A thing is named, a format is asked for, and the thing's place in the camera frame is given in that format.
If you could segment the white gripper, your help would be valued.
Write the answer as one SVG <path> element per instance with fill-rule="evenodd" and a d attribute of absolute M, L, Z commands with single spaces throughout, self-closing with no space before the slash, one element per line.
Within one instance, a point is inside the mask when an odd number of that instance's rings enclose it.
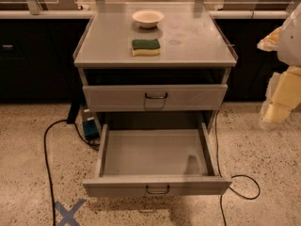
<path fill-rule="evenodd" d="M 257 48 L 265 52 L 278 49 L 281 26 L 264 37 Z M 273 73 L 261 106 L 260 126 L 275 129 L 285 122 L 301 104 L 301 68 L 290 66 L 284 73 Z"/>

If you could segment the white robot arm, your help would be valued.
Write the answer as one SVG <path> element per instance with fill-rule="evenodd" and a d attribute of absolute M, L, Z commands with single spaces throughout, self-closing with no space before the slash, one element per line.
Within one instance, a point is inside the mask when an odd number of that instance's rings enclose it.
<path fill-rule="evenodd" d="M 261 127 L 273 129 L 301 104 L 301 4 L 257 47 L 266 52 L 276 51 L 278 60 L 288 65 L 284 73 L 273 73 L 261 106 Z"/>

